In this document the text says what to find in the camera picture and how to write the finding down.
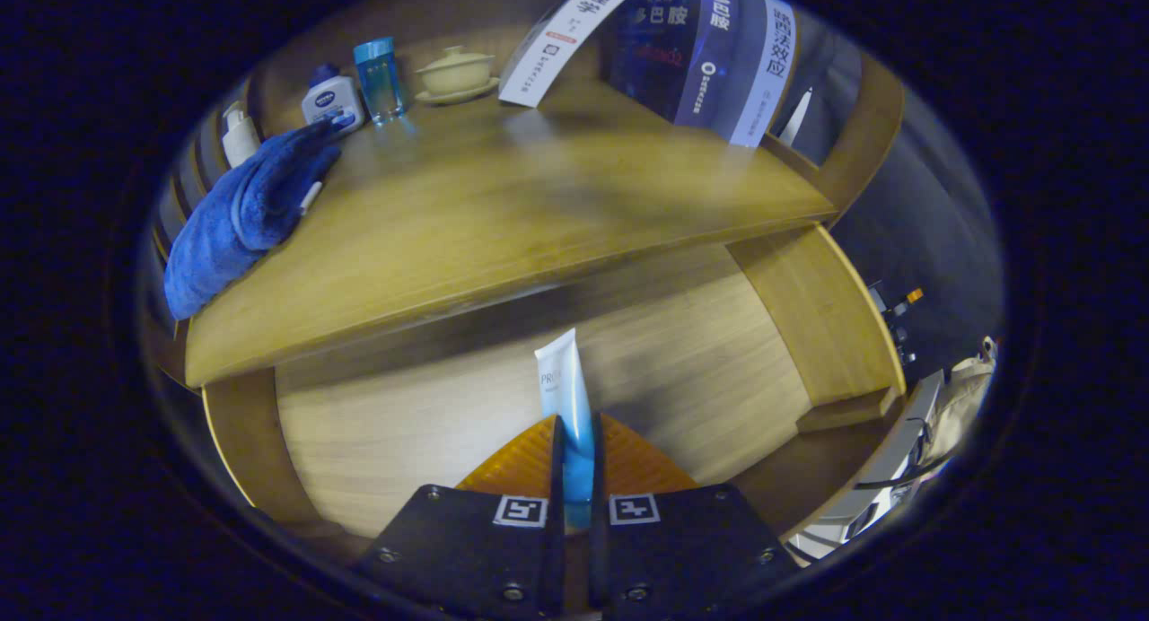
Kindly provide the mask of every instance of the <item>dark background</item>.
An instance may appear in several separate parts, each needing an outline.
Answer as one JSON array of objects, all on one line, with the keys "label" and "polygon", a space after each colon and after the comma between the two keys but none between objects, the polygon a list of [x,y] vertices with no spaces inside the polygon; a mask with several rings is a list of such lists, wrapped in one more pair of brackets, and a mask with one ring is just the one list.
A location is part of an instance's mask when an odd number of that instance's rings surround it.
[{"label": "dark background", "polygon": [[[129,327],[147,189],[183,130],[347,1],[5,0],[10,618],[394,615],[271,543],[173,452]],[[1134,0],[795,1],[893,64],[961,139],[1002,224],[1010,343],[970,452],[915,515],[769,611],[1136,618],[1144,167],[1120,146],[1143,122]]]}]

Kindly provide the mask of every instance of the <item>beige bag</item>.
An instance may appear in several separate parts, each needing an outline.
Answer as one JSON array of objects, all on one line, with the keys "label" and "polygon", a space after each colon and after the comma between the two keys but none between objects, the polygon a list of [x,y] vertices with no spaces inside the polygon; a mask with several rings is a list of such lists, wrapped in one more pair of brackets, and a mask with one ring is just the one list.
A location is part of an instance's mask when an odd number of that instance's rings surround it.
[{"label": "beige bag", "polygon": [[938,405],[930,421],[932,435],[921,451],[918,466],[928,466],[962,440],[981,408],[996,367],[997,344],[988,336],[981,342],[981,351],[977,356],[954,366],[949,383],[938,396]]}]

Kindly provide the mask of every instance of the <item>white booklet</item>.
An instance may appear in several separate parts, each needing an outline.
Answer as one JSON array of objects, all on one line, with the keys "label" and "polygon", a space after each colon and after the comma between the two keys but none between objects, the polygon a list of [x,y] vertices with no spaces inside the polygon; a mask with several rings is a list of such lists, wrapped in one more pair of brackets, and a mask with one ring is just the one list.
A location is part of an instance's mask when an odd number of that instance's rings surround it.
[{"label": "white booklet", "polygon": [[499,82],[499,100],[538,107],[574,51],[623,0],[563,0],[531,28]]}]

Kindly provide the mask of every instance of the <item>wooden shelf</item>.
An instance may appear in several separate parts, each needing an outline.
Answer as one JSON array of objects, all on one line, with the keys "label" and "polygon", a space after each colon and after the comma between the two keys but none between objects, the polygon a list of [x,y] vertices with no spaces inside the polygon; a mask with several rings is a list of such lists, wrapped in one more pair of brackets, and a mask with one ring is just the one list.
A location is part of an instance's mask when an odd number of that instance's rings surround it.
[{"label": "wooden shelf", "polygon": [[834,214],[764,150],[676,128],[607,84],[365,125],[291,240],[192,320],[192,385],[583,277]]},{"label": "wooden shelf", "polygon": [[570,327],[591,407],[700,483],[785,445],[810,408],[754,288],[724,246],[699,246],[277,366],[299,475],[280,490],[302,483],[322,518],[373,537],[419,485],[457,484],[540,420],[532,351]]}]

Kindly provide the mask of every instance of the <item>book cover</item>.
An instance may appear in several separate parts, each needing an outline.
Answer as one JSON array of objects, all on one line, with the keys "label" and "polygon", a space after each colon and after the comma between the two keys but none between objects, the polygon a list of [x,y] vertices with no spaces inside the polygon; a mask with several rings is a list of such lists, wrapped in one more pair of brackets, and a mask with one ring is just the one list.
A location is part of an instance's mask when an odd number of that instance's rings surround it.
[{"label": "book cover", "polygon": [[591,32],[624,0],[562,0],[543,14],[503,67],[499,100],[538,107]]},{"label": "book cover", "polygon": [[[653,23],[671,9],[678,23]],[[611,85],[674,124],[758,146],[794,61],[797,24],[789,5],[626,0],[619,13]]]}]

